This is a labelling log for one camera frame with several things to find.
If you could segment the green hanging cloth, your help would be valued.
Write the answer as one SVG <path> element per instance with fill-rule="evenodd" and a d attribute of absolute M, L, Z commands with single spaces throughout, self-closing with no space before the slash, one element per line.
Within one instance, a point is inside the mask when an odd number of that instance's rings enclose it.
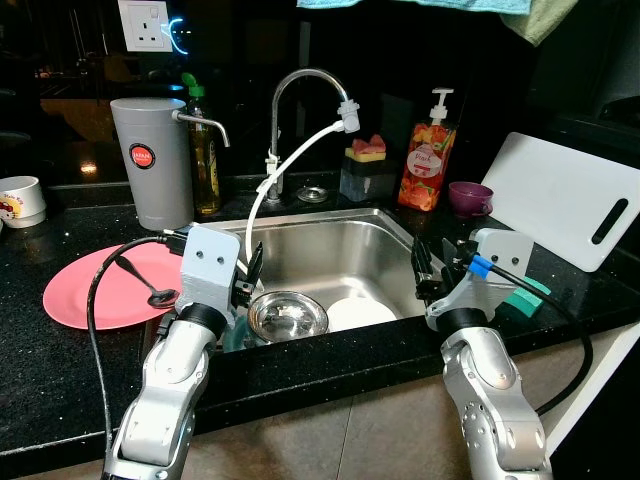
<path fill-rule="evenodd" d="M 536 47 L 559 26 L 577 3 L 579 0 L 530 0 L 526 14 L 500 14 L 500 19 L 504 26 Z"/>

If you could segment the metal spoon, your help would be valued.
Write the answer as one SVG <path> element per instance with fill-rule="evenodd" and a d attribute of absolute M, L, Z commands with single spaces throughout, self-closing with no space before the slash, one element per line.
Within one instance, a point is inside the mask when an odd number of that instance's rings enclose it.
<path fill-rule="evenodd" d="M 148 282 L 145 276 L 140 273 L 140 270 L 136 268 L 136 265 L 134 265 L 128 257 L 116 257 L 116 259 L 114 259 L 114 264 L 118 265 L 120 269 L 127 271 L 127 273 L 133 276 L 133 278 L 140 280 L 143 285 L 146 285 L 148 291 L 150 291 L 150 296 L 147 298 L 148 306 L 151 306 L 152 308 L 170 308 L 174 306 L 178 297 L 177 291 L 174 291 L 174 289 L 164 289 L 164 291 L 157 289 L 154 284 Z"/>

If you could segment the pink round plate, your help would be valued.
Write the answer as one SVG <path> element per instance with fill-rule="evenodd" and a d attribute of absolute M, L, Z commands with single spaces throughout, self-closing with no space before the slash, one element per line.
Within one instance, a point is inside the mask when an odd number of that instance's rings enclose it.
<path fill-rule="evenodd" d="M 116 246 L 83 256 L 65 266 L 44 292 L 44 307 L 52 319 L 65 326 L 87 328 L 86 305 L 90 283 L 102 261 Z M 141 244 L 125 252 L 140 274 L 160 291 L 180 291 L 182 256 L 170 253 L 163 244 Z M 147 305 L 150 289 L 128 273 L 111 266 L 102 278 L 95 301 L 95 321 L 99 330 L 133 326 L 164 314 Z"/>

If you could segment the grey water filter canister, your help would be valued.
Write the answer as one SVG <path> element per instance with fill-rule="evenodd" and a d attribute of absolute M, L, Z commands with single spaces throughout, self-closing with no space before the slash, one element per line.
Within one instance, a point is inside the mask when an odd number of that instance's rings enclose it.
<path fill-rule="evenodd" d="M 188 124 L 218 129 L 230 145 L 223 124 L 183 113 L 178 99 L 129 97 L 110 101 L 125 172 L 141 227 L 175 230 L 195 219 Z"/>

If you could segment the chrome gooseneck faucet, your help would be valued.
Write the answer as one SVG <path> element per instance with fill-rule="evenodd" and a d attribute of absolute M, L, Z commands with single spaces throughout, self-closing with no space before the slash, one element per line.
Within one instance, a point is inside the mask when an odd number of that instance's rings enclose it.
<path fill-rule="evenodd" d="M 340 97 L 340 105 L 338 108 L 338 114 L 340 115 L 339 124 L 342 127 L 342 131 L 346 133 L 353 133 L 360 129 L 360 119 L 358 119 L 358 104 L 351 96 L 348 95 L 346 87 L 338 81 L 328 70 L 317 68 L 302 68 L 293 70 L 288 76 L 285 76 L 282 81 L 276 84 L 273 96 L 271 96 L 271 115 L 270 115 L 270 132 L 269 132 L 269 151 L 268 151 L 268 173 L 275 174 L 283 172 L 282 161 L 279 159 L 278 140 L 280 137 L 279 132 L 279 110 L 280 101 L 282 101 L 282 95 L 285 92 L 285 88 L 289 86 L 293 81 L 302 77 L 317 77 L 323 79 L 323 81 L 329 82 L 338 92 Z"/>

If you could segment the white plate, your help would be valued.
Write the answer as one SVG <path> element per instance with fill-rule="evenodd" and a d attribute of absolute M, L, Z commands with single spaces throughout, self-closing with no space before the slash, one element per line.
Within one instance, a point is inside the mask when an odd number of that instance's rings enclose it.
<path fill-rule="evenodd" d="M 384 303 L 364 297 L 343 298 L 326 310 L 326 316 L 329 333 L 398 320 Z"/>

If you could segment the oil bottle with green cap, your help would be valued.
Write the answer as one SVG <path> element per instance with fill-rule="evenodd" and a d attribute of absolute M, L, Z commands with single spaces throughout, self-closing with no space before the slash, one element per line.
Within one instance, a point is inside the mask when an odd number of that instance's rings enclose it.
<path fill-rule="evenodd" d="M 205 88 L 198 83 L 195 76 L 188 72 L 182 74 L 182 81 L 188 90 L 186 114 L 205 118 Z M 211 125 L 204 123 L 188 122 L 187 127 L 189 146 L 191 146 L 189 157 L 195 163 L 192 170 L 193 205 L 197 214 L 214 214 L 221 206 L 218 164 L 216 164 L 220 134 Z"/>

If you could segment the stainless steel bowl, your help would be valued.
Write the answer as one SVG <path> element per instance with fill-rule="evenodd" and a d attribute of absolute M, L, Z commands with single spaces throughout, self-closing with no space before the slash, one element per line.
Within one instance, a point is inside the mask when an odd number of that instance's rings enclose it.
<path fill-rule="evenodd" d="M 260 344 L 329 333 L 328 315 L 320 303 L 293 291 L 261 294 L 248 306 L 247 325 Z"/>

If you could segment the orange soap pump bottle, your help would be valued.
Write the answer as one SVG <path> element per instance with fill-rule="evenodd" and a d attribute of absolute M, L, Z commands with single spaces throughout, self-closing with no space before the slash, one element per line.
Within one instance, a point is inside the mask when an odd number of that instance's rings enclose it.
<path fill-rule="evenodd" d="M 398 205 L 429 212 L 439 204 L 456 137 L 456 125 L 445 120 L 448 116 L 445 96 L 453 92 L 452 88 L 434 88 L 431 93 L 438 96 L 438 101 L 428 113 L 430 122 L 416 124 L 412 129 L 396 197 Z"/>

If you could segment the white printed mug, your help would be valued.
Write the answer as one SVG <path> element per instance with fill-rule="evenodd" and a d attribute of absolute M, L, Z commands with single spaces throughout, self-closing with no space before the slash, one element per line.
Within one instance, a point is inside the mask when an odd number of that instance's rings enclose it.
<path fill-rule="evenodd" d="M 6 227 L 35 227 L 46 219 L 47 205 L 33 175 L 0 179 L 0 220 Z"/>

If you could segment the stainless steel sink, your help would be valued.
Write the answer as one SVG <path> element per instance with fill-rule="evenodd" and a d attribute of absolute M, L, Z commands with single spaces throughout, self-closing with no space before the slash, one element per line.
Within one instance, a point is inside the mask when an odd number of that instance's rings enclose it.
<path fill-rule="evenodd" d="M 379 209 L 311 212 L 259 221 L 253 229 L 251 253 L 244 252 L 246 220 L 204 224 L 236 234 L 241 251 L 236 260 L 236 280 L 246 279 L 253 248 L 262 243 L 262 287 L 253 293 L 293 291 L 320 303 L 325 312 L 343 298 L 372 298 L 387 306 L 398 320 L 422 316 L 428 310 L 415 297 L 411 268 L 412 238 L 406 229 Z M 182 256 L 189 227 L 166 234 L 166 246 Z M 234 307 L 234 283 L 230 305 L 234 315 L 248 315 L 248 308 Z M 236 325 L 225 323 L 215 308 L 192 303 L 166 314 L 156 348 L 169 349 L 172 357 L 211 355 L 221 348 L 221 338 Z"/>

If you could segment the white wall socket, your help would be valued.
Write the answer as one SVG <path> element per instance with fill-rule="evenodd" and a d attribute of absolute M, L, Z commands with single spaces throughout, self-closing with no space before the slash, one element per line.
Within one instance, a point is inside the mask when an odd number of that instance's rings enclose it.
<path fill-rule="evenodd" d="M 122 19 L 125 50 L 172 52 L 165 35 L 170 18 L 164 0 L 116 0 Z"/>

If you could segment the dark sponge holder box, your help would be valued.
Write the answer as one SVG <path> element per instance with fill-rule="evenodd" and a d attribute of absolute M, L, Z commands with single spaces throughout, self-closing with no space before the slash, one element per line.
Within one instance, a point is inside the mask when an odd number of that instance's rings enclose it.
<path fill-rule="evenodd" d="M 401 172 L 389 160 L 361 163 L 346 157 L 340 169 L 339 193 L 348 200 L 360 202 L 393 196 Z"/>

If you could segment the yellow and pink sponge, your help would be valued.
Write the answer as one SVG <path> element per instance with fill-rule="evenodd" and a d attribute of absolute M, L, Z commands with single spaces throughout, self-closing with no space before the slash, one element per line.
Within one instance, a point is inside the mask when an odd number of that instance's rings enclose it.
<path fill-rule="evenodd" d="M 374 134 L 369 141 L 356 138 L 347 148 L 346 156 L 357 163 L 379 163 L 387 157 L 387 143 L 380 134 Z"/>

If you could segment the teal bowl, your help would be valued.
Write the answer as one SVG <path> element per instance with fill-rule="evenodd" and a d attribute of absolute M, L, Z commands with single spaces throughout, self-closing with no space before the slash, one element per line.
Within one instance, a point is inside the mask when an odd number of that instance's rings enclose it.
<path fill-rule="evenodd" d="M 239 316 L 236 325 L 225 332 L 221 338 L 221 352 L 237 352 L 248 348 L 248 338 L 250 338 L 250 326 L 246 316 Z"/>

